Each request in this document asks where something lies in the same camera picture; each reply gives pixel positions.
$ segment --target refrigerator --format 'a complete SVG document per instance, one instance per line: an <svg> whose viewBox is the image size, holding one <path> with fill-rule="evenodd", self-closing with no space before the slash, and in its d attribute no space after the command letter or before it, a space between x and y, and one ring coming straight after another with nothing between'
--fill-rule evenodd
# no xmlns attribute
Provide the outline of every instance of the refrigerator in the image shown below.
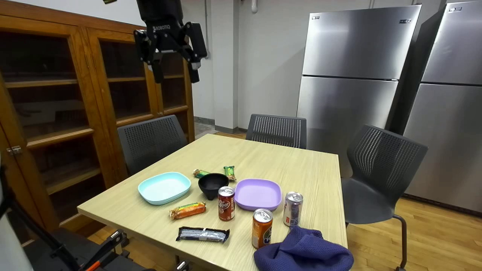
<svg viewBox="0 0 482 271"><path fill-rule="evenodd" d="M428 146L406 193L482 212L482 1L446 4L420 28L403 135Z"/></svg>
<svg viewBox="0 0 482 271"><path fill-rule="evenodd" d="M420 5L311 13L297 117L307 149L338 154L352 174L348 145L364 124L385 128Z"/></svg>

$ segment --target freezer door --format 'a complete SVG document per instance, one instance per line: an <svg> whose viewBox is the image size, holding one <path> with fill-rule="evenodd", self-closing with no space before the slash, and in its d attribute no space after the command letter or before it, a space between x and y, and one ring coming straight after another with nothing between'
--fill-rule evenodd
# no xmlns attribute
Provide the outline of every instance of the freezer door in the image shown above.
<svg viewBox="0 0 482 271"><path fill-rule="evenodd" d="M449 3L423 82L482 85L482 1Z"/></svg>
<svg viewBox="0 0 482 271"><path fill-rule="evenodd" d="M311 13L303 75L399 79L420 6Z"/></svg>
<svg viewBox="0 0 482 271"><path fill-rule="evenodd" d="M482 87L421 84L404 136L428 146L406 193L482 212Z"/></svg>
<svg viewBox="0 0 482 271"><path fill-rule="evenodd" d="M347 149L364 124L385 127L398 82L303 77L297 116L306 118L307 149L338 154L352 174Z"/></svg>

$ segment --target green snack bar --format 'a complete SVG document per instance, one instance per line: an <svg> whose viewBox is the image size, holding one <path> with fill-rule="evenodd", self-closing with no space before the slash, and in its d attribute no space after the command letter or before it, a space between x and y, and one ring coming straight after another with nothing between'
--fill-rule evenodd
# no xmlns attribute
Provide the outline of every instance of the green snack bar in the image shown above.
<svg viewBox="0 0 482 271"><path fill-rule="evenodd" d="M196 169L192 174L196 177L196 178L202 178L203 176L205 175L208 175L209 173L211 172L207 172L205 170L201 170L201 169Z"/></svg>
<svg viewBox="0 0 482 271"><path fill-rule="evenodd" d="M224 175L228 176L228 179L230 181L235 181L236 177L234 176L234 166L233 165L225 166L224 167Z"/></svg>

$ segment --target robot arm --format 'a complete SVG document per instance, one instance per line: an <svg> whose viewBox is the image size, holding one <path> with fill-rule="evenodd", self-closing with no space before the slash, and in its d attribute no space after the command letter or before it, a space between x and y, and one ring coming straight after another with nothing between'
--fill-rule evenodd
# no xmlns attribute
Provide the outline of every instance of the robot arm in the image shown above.
<svg viewBox="0 0 482 271"><path fill-rule="evenodd" d="M104 0L105 3L116 0ZM161 69L163 54L180 53L189 63L192 83L199 82L201 59L207 56L201 25L183 24L180 0L137 0L141 19L147 30L135 30L134 40L141 61L151 65L156 83L164 78ZM192 48L186 36L190 38Z"/></svg>

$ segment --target black bowl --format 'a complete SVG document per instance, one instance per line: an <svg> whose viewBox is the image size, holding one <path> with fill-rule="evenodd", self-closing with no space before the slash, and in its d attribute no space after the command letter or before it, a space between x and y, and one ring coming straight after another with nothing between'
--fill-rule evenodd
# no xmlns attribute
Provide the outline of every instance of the black bowl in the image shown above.
<svg viewBox="0 0 482 271"><path fill-rule="evenodd" d="M212 201L217 197L218 190L229 184L229 179L226 175L221 173L206 174L199 179L199 188L206 195L208 200Z"/></svg>

